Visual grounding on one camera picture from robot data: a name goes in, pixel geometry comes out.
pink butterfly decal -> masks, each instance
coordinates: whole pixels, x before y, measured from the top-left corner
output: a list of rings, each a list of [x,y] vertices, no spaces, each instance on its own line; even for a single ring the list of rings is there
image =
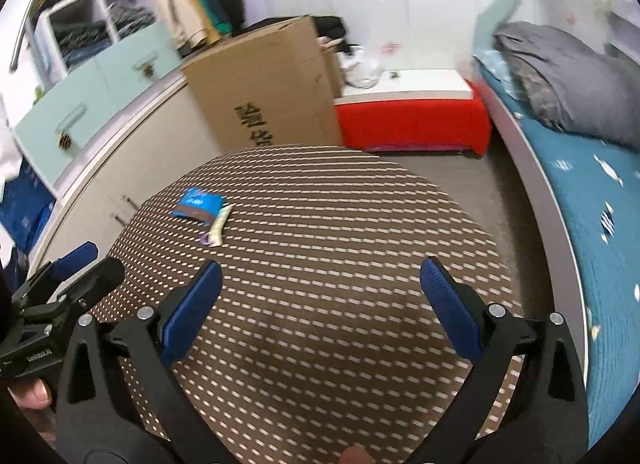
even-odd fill
[[[392,54],[396,54],[401,49],[402,44],[397,44],[396,42],[387,42],[380,48],[380,51],[382,52],[382,54],[388,54],[389,56],[391,56]]]

chinese characters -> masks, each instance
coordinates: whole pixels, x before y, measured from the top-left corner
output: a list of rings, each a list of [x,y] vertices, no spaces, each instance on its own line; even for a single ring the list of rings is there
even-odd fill
[[[262,118],[260,109],[251,103],[236,107],[234,110],[236,111],[236,114],[238,114],[242,125],[249,129],[262,127],[267,124],[267,122]],[[271,142],[272,139],[273,136],[266,129],[260,128],[258,130],[251,131],[251,140],[257,147],[269,147],[273,145]]]

red cloth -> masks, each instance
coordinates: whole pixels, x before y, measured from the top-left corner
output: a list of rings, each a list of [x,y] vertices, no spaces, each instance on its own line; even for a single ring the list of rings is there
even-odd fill
[[[478,91],[472,100],[419,99],[336,105],[347,147],[366,151],[464,150],[483,155],[491,120]]]

metal rail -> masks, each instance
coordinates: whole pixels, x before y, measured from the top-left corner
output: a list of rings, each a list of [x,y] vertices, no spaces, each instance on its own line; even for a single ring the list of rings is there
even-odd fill
[[[15,40],[14,54],[12,55],[11,63],[9,64],[9,72],[15,72],[15,70],[18,68],[18,59],[20,58],[20,50],[22,49],[22,40],[24,39],[24,35],[27,32],[27,26],[28,24],[30,24],[31,9],[33,8],[34,2],[35,0],[29,0],[29,3],[27,4],[27,7],[24,11],[24,16],[22,17],[22,22],[20,23],[20,31],[18,32],[18,37]]]

white bed frame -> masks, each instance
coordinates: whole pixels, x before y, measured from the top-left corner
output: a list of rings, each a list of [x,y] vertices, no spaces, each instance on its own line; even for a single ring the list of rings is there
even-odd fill
[[[582,281],[558,201],[538,158],[520,129],[518,120],[505,107],[481,74],[476,73],[474,83],[511,154],[529,197],[545,248],[555,308],[564,316],[574,338],[586,386],[589,351]]]

